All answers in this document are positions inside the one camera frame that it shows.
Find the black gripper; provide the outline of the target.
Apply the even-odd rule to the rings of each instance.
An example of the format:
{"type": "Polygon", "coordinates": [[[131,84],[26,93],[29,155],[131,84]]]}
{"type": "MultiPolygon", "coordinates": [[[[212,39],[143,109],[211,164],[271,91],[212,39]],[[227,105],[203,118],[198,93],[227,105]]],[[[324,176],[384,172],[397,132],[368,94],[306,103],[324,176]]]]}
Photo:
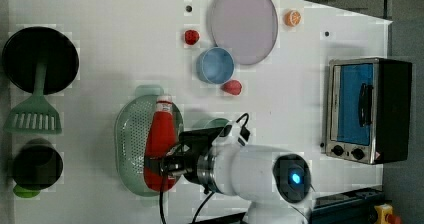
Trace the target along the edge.
{"type": "Polygon", "coordinates": [[[221,131],[222,127],[216,127],[182,132],[162,158],[145,157],[144,169],[168,177],[183,175],[189,182],[200,184],[199,159],[208,155],[221,131]]]}

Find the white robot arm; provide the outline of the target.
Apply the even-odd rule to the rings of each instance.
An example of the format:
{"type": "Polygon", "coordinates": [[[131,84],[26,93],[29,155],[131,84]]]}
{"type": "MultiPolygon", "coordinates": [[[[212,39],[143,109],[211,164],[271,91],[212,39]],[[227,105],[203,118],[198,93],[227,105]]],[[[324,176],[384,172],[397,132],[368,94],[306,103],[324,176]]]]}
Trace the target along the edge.
{"type": "Polygon", "coordinates": [[[164,193],[183,176],[210,194],[250,202],[248,224],[310,224],[315,198],[307,162],[291,151],[252,145],[224,129],[182,132],[174,145],[145,152],[144,181],[164,193]]]}

